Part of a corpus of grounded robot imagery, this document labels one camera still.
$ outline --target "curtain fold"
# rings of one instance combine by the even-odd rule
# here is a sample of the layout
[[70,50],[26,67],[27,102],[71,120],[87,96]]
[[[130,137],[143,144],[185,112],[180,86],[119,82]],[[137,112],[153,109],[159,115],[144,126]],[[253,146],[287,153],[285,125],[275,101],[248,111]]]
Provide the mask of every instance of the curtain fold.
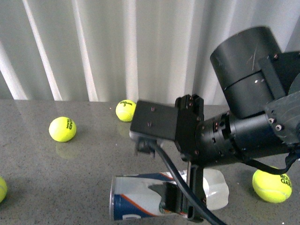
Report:
[[300,50],[299,0],[1,1],[0,98],[226,105],[210,55],[261,25]]

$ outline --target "yellow tennis ball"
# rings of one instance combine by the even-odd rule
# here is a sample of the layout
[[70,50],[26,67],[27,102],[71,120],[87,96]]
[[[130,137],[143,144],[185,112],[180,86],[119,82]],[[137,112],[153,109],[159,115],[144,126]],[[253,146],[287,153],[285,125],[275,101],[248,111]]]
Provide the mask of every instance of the yellow tennis ball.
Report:
[[8,186],[6,185],[5,180],[2,177],[0,177],[0,202],[3,201],[7,192]]
[[121,121],[132,121],[136,104],[131,100],[120,101],[116,107],[116,114]]
[[292,194],[292,182],[286,174],[273,175],[257,170],[252,185],[258,196],[270,203],[284,202]]
[[58,142],[67,142],[76,134],[76,124],[68,117],[59,117],[49,126],[50,136]]

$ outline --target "bolt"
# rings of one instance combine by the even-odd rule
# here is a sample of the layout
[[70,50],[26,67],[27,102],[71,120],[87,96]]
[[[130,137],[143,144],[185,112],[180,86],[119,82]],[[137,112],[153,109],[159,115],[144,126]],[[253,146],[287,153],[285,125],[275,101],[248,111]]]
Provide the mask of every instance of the bolt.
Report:
[[268,122],[269,122],[269,124],[273,124],[275,122],[275,119],[274,118],[270,118],[270,119],[268,119]]
[[275,129],[276,129],[277,131],[281,131],[281,130],[282,130],[282,126],[281,126],[280,124],[278,124],[278,125],[276,125]]

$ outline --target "plastic bottle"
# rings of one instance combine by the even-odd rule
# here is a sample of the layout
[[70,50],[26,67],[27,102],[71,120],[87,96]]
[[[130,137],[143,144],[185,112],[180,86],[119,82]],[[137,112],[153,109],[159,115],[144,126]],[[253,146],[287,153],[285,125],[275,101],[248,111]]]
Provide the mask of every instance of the plastic bottle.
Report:
[[[179,172],[186,181],[187,171]],[[166,181],[175,182],[169,172],[114,177],[110,196],[111,220],[172,215],[160,206],[161,196],[148,188]],[[203,189],[209,210],[218,210],[228,204],[229,189],[219,170],[204,169]]]

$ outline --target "table surface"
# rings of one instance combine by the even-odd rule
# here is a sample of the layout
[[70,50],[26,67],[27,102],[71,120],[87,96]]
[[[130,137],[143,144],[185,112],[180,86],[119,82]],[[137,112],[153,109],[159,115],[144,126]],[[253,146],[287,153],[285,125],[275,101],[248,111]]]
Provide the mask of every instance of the table surface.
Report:
[[[6,225],[192,225],[179,215],[110,221],[109,198],[115,175],[166,171],[159,157],[134,155],[130,123],[115,115],[116,103],[0,100],[0,176],[8,185],[0,203],[0,224]],[[210,118],[226,106],[205,106]],[[68,116],[77,124],[69,142],[54,141],[50,122]],[[178,169],[186,169],[172,142],[164,149]],[[285,155],[262,158],[283,167]],[[215,167],[229,186],[229,203],[214,213],[229,225],[300,224],[300,177],[297,161],[288,172],[292,196],[280,204],[261,200],[252,188],[254,168],[233,164]]]

